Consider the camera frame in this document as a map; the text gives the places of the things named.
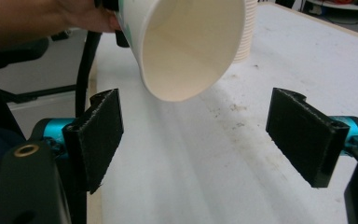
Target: stacked paper cups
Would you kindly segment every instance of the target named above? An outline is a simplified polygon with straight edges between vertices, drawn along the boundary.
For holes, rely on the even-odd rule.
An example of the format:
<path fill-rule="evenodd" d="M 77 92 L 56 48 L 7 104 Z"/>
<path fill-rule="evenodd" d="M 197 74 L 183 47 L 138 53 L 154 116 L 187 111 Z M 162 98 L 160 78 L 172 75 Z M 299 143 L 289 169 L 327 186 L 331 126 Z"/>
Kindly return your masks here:
<path fill-rule="evenodd" d="M 245 2 L 245 26 L 243 29 L 242 40 L 234 63 L 239 63 L 246 59 L 251 52 L 252 38 L 255 27 L 255 14 L 257 9 L 257 0 L 243 0 Z"/>

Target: paper cup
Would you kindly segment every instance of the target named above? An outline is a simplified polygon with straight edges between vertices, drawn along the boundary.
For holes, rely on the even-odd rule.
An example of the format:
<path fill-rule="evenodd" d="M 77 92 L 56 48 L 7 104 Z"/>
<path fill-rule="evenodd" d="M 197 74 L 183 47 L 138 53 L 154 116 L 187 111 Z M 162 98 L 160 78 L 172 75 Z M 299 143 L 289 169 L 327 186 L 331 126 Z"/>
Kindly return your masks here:
<path fill-rule="evenodd" d="M 243 0 L 121 0 L 119 8 L 144 84 L 164 101 L 184 101 L 212 86 L 243 34 Z"/>
<path fill-rule="evenodd" d="M 234 63 L 240 63 L 251 53 L 253 32 L 255 28 L 255 14 L 257 9 L 257 0 L 243 0 L 245 6 L 245 25 L 243 29 L 240 47 L 234 58 Z"/>

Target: white table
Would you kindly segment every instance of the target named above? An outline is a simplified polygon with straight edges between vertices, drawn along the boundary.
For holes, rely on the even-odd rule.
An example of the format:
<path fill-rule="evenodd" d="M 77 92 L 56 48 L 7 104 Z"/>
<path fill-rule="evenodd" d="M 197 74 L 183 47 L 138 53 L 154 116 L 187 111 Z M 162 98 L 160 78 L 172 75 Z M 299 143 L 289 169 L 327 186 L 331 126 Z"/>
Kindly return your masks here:
<path fill-rule="evenodd" d="M 125 132 L 102 185 L 103 223 L 346 223 L 342 157 L 312 189 L 266 133 L 273 87 L 326 115 L 358 116 L 358 35 L 258 7 L 251 55 L 182 103 L 144 87 L 129 49 L 103 35 L 97 90 L 119 88 Z"/>

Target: white tabletop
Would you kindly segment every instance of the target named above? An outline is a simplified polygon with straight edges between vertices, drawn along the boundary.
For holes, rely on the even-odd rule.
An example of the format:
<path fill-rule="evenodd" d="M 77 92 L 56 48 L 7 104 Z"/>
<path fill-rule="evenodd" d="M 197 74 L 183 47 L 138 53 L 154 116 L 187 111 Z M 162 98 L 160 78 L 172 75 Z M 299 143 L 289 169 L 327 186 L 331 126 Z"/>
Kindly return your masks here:
<path fill-rule="evenodd" d="M 266 133 L 273 87 L 358 117 L 358 35 L 258 7 L 251 55 L 182 103 L 154 98 L 129 49 L 103 35 L 97 90 L 119 88 L 125 132 L 102 185 L 103 223 L 346 223 L 355 160 L 312 189 Z"/>

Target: white paper cup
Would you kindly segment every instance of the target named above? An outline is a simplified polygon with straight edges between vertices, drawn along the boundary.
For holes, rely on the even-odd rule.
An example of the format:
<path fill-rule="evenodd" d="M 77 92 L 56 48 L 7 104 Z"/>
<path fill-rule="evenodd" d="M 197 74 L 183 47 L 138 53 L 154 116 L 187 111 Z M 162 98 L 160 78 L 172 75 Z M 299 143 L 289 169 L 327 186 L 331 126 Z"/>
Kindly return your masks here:
<path fill-rule="evenodd" d="M 121 0 L 119 7 L 144 84 L 164 101 L 184 101 L 212 86 L 241 42 L 243 0 Z"/>
<path fill-rule="evenodd" d="M 234 58 L 234 63 L 240 63 L 251 53 L 253 32 L 255 28 L 255 14 L 257 10 L 257 0 L 243 0 L 245 6 L 245 24 L 240 46 Z"/>

